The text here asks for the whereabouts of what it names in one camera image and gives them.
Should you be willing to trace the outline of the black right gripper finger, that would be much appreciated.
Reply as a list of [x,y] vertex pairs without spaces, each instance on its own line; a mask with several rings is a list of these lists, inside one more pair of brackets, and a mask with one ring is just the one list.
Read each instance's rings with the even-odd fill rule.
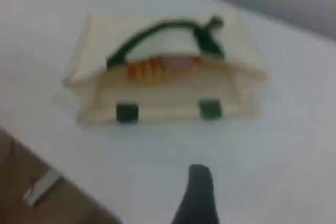
[[188,169],[188,183],[173,223],[219,223],[213,177],[210,169],[193,164]]

